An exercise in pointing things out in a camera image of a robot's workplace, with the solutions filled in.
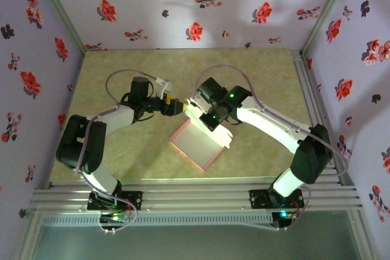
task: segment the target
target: vent grille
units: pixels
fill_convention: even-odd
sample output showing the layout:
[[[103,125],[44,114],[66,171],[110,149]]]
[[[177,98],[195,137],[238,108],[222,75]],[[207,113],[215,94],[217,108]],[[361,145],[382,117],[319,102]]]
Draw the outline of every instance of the vent grille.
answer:
[[[98,214],[48,214],[43,219],[43,225],[46,227],[95,227],[98,223]],[[133,225],[233,225],[239,223],[272,223],[272,214],[140,214]]]

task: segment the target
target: black bracket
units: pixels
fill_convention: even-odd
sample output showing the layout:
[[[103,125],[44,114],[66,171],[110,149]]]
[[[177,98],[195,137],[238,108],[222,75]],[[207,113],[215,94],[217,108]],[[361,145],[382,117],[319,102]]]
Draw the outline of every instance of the black bracket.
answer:
[[[128,200],[133,203],[137,210],[141,210],[142,205],[142,192],[141,191],[122,191],[121,198],[124,200]],[[100,210],[100,211],[115,211],[115,210],[124,210],[128,207],[123,202],[118,202],[118,206],[113,208],[112,206],[107,206],[104,204],[105,202],[96,198],[96,194],[94,192],[90,193],[90,197],[88,198],[87,210]]]
[[[289,197],[286,198],[280,205],[276,205],[269,197],[269,191],[267,189],[261,190],[249,190],[249,201],[252,209],[276,209],[276,208],[292,208],[296,209],[297,203],[299,208],[305,206],[303,201],[302,191],[296,189]]]

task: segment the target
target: table surface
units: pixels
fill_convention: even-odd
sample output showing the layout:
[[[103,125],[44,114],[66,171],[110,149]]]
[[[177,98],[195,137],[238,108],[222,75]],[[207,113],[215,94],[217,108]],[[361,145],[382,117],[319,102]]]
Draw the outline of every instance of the table surface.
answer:
[[[69,109],[91,116],[115,104],[105,92],[106,78],[124,68],[137,69],[174,82],[171,94],[189,98],[199,74],[210,66],[228,64],[243,70],[251,79],[259,99],[299,122],[309,124],[305,101],[288,49],[172,49],[87,52]],[[115,75],[109,89],[120,99],[129,91],[135,75]],[[222,86],[248,88],[244,78],[232,69],[214,69],[212,76]],[[275,177],[290,164],[293,155],[278,141],[248,124],[223,124],[233,133],[226,149],[205,172],[197,168],[169,142],[185,123],[180,114],[160,114],[144,122],[119,129],[106,137],[104,164],[119,179],[141,178],[232,178]],[[56,162],[52,181],[79,180],[73,171]]]

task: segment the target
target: floral wallpaper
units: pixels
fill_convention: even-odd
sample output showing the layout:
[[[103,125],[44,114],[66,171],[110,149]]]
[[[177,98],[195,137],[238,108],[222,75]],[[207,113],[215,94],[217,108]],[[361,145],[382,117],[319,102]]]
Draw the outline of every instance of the floral wallpaper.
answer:
[[[82,54],[49,0],[0,0],[0,259],[45,188]]]
[[[307,66],[382,259],[390,246],[390,2],[336,0]]]
[[[86,50],[98,50],[93,44],[108,50],[301,49],[326,1],[60,0]]]

